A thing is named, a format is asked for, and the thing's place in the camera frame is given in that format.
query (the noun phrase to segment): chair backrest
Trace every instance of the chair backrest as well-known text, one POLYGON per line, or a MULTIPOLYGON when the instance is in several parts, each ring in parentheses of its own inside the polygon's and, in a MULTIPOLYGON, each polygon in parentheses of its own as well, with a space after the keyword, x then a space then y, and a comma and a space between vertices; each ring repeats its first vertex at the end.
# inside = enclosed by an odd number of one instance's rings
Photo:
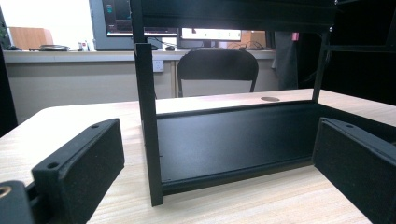
POLYGON ((178 97, 183 97, 182 80, 251 81, 254 91, 259 65, 256 58, 241 49, 193 49, 177 66, 178 97))

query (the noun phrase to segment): wall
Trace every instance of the wall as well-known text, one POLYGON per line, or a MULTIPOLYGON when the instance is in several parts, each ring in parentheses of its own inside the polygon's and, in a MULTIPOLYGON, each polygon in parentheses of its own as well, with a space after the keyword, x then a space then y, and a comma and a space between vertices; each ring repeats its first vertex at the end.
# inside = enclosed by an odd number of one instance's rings
POLYGON ((78 48, 93 39, 89 0, 0 0, 8 27, 35 27, 51 31, 53 43, 78 48))

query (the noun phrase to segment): wooden table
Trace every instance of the wooden table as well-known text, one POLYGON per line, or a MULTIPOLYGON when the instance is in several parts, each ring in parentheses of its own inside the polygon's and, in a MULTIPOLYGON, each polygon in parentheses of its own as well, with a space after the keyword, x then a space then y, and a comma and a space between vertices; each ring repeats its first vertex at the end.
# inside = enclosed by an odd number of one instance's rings
MULTIPOLYGON (((157 101, 157 112, 309 99, 312 90, 157 101)), ((396 106, 322 91, 322 104, 396 126, 396 106)), ((315 167, 164 197, 151 207, 138 102, 44 109, 0 139, 0 182, 33 181, 30 170, 88 126, 120 118, 125 168, 91 223, 369 223, 315 167)))

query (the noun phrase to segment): screw hole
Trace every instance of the screw hole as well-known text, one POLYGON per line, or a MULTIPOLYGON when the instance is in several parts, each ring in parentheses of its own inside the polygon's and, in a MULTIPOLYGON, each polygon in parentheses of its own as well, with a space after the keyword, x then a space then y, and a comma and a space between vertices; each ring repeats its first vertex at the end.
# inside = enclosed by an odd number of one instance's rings
POLYGON ((53 168, 57 167, 58 165, 59 165, 58 162, 52 162, 52 163, 50 163, 50 164, 47 166, 47 168, 53 169, 53 168))
POLYGON ((11 191, 12 188, 10 186, 0 187, 0 198, 6 197, 11 191))

